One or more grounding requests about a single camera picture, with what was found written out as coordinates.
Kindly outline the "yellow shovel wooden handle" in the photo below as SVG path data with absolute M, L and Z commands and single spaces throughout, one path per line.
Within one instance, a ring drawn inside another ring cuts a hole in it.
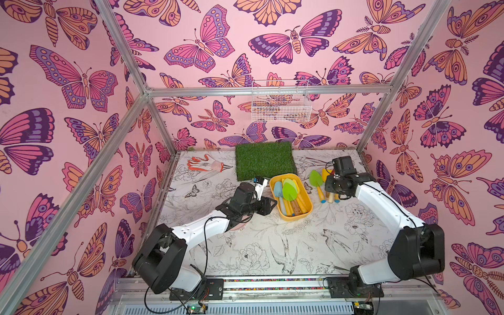
M 323 183 L 324 183 L 324 192 L 325 192 L 325 197 L 326 197 L 326 201 L 328 203 L 333 203 L 334 202 L 334 193 L 332 192 L 329 192 L 327 189 L 326 189 L 326 181 L 327 181 L 327 178 L 329 177 L 330 173 L 327 169 L 323 169 L 322 170 L 322 180 L 323 180 Z

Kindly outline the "green shovel yellow handle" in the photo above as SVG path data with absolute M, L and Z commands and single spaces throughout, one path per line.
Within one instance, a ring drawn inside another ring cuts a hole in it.
M 320 200 L 320 203 L 326 203 L 325 195 L 322 191 L 322 185 L 324 183 L 322 176 L 319 172 L 316 170 L 312 170 L 310 175 L 309 175 L 309 182 L 310 184 L 315 187 L 318 197 Z

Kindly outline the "yellow plastic storage box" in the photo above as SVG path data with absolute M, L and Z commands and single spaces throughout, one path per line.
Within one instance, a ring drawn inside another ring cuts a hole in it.
M 276 207 L 284 221 L 297 221 L 312 213 L 313 203 L 297 175 L 288 173 L 271 178 L 270 189 L 278 202 Z

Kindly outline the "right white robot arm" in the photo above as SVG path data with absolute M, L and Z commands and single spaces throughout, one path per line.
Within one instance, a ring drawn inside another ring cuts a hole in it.
M 325 189 L 369 207 L 395 238 L 385 258 L 350 269 L 346 288 L 351 295 L 369 295 L 382 283 L 427 278 L 445 270 L 445 235 L 438 224 L 406 210 L 369 173 L 357 172 L 351 157 L 336 157 L 332 165 Z

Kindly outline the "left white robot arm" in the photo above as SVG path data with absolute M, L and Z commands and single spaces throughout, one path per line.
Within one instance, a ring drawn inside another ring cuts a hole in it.
M 134 258 L 133 270 L 154 294 L 172 289 L 198 291 L 206 272 L 185 264 L 186 254 L 209 238 L 245 225 L 253 215 L 269 215 L 278 202 L 263 196 L 268 183 L 263 177 L 240 183 L 232 197 L 191 223 L 157 225 Z

